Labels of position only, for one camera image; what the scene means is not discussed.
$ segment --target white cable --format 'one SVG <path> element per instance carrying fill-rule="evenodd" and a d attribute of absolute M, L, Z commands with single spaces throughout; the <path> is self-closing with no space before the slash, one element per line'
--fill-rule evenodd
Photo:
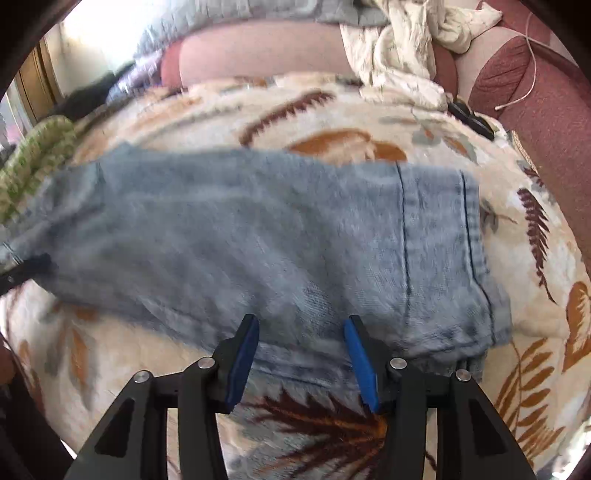
<path fill-rule="evenodd" d="M 532 15 L 533 15 L 533 13 L 530 12 L 530 14 L 527 16 L 527 20 L 525 22 L 525 35 L 523 35 L 523 36 L 525 37 L 525 42 L 527 43 L 527 47 L 530 49 L 531 58 L 534 60 L 534 81 L 531 82 L 530 89 L 528 90 L 528 92 L 523 97 L 518 98 L 517 100 L 513 100 L 512 102 L 505 103 L 504 105 L 497 105 L 495 107 L 495 111 L 497 111 L 497 112 L 499 110 L 502 110 L 503 108 L 505 108 L 507 106 L 515 105 L 516 103 L 519 103 L 520 101 L 524 100 L 534 90 L 535 78 L 538 75 L 538 63 L 535 60 L 534 51 L 531 48 L 530 36 L 528 35 L 529 29 L 530 29 L 530 20 L 531 20 L 531 16 Z"/>

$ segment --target metal screw head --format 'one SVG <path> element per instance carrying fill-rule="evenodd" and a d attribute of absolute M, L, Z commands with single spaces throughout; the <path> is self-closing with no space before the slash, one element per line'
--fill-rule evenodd
<path fill-rule="evenodd" d="M 390 366 L 395 370 L 404 370 L 407 367 L 407 362 L 404 358 L 392 358 L 390 360 Z"/>
<path fill-rule="evenodd" d="M 134 375 L 134 382 L 135 383 L 144 383 L 149 378 L 150 378 L 150 372 L 148 372 L 147 370 L 142 370 L 140 372 L 137 372 Z"/>
<path fill-rule="evenodd" d="M 456 371 L 456 378 L 460 382 L 467 382 L 472 378 L 472 374 L 468 370 L 460 369 Z"/>
<path fill-rule="evenodd" d="M 197 362 L 197 366 L 204 370 L 213 367 L 215 364 L 216 361 L 210 356 L 204 356 L 203 358 L 200 358 Z"/>

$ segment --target fleece blanket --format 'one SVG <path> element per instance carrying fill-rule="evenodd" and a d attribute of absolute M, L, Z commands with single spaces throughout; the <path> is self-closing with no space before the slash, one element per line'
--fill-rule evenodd
<path fill-rule="evenodd" d="M 589 417 L 591 284 L 559 205 L 500 124 L 494 142 L 438 112 L 364 102 L 329 74 L 229 79 L 188 92 L 150 90 L 81 138 L 85 164 L 123 142 L 145 150 L 287 150 L 331 165 L 376 159 L 461 170 L 479 183 L 487 264 L 511 299 L 512 341 L 490 349 L 481 386 L 535 470 Z M 0 301 L 0 325 L 34 398 L 78 450 L 140 369 L 180 371 L 211 353 L 27 283 Z M 168 466 L 179 479 L 176 415 Z M 371 476 L 386 425 L 357 388 L 252 373 L 243 402 L 218 425 L 232 479 Z M 437 420 L 427 427 L 425 479 L 435 476 Z"/>

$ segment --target blue gripper pad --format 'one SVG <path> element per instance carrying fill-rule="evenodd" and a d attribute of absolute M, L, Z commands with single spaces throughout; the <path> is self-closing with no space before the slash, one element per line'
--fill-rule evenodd
<path fill-rule="evenodd" d="M 254 315 L 247 315 L 236 333 L 236 337 L 243 336 L 243 339 L 228 376 L 225 404 L 230 411 L 242 399 L 252 361 L 255 358 L 256 347 L 258 346 L 259 330 L 259 319 Z"/>
<path fill-rule="evenodd" d="M 353 364 L 353 372 L 359 384 L 359 391 L 363 401 L 369 409 L 376 413 L 379 407 L 378 376 L 363 348 L 357 329 L 350 318 L 345 320 L 345 343 Z"/>

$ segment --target white cloth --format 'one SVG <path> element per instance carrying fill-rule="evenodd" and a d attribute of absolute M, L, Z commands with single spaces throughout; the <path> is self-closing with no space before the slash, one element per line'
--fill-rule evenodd
<path fill-rule="evenodd" d="M 446 7 L 444 0 L 374 2 L 390 19 L 389 26 L 340 26 L 351 68 L 365 85 L 362 96 L 445 111 L 445 92 L 431 81 L 436 74 L 432 40 L 464 53 L 473 38 L 501 20 L 502 12 L 487 3 L 472 10 Z"/>

